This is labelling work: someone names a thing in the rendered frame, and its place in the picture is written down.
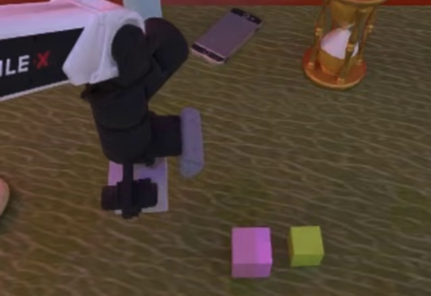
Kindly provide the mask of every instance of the hourglass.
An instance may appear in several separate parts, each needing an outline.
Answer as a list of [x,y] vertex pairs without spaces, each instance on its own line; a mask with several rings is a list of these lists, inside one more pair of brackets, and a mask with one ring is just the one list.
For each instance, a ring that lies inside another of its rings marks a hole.
[[[306,75],[318,85],[347,89],[365,76],[364,47],[387,0],[323,0],[314,30],[314,44],[302,59]],[[327,29],[327,12],[331,26]]]

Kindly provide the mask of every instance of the cube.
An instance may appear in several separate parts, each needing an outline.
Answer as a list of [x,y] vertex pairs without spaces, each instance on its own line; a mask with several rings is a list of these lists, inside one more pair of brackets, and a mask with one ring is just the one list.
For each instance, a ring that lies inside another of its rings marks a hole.
[[271,274],[271,230],[268,227],[232,229],[232,276],[264,278]]
[[291,227],[288,238],[290,266],[318,266],[325,254],[319,226]]

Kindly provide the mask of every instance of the pink block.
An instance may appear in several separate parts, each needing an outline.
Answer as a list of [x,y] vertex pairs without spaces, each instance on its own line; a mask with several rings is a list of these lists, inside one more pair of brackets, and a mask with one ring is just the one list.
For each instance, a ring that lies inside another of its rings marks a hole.
[[271,230],[268,227],[232,229],[232,276],[263,278],[271,274]]

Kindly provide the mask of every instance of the red x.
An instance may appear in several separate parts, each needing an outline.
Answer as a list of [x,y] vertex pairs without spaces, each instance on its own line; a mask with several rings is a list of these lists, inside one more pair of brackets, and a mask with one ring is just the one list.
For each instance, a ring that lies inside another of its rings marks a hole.
[[37,69],[48,67],[49,50],[46,52],[38,52],[38,61],[34,60]]

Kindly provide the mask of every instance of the green cube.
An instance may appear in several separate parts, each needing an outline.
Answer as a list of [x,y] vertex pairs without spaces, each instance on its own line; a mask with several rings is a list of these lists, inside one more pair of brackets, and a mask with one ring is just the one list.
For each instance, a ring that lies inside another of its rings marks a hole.
[[288,247],[290,266],[318,266],[325,254],[321,228],[291,227]]

